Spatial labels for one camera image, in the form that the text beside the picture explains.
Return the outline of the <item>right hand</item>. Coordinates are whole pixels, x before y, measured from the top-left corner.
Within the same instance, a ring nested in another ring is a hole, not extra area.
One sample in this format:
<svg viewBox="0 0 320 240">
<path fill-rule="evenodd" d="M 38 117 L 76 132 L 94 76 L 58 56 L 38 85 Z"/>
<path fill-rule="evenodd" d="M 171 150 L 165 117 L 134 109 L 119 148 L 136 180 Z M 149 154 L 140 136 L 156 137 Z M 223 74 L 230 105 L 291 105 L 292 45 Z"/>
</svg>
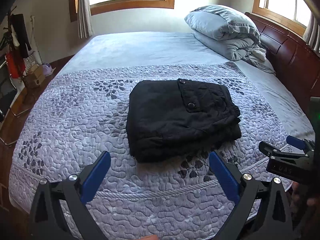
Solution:
<svg viewBox="0 0 320 240">
<path fill-rule="evenodd" d="M 309 188 L 306 185 L 293 182 L 292 183 L 292 204 L 299 206 L 305 203 L 307 206 L 319 206 L 319 194 L 309 193 Z"/>
</svg>

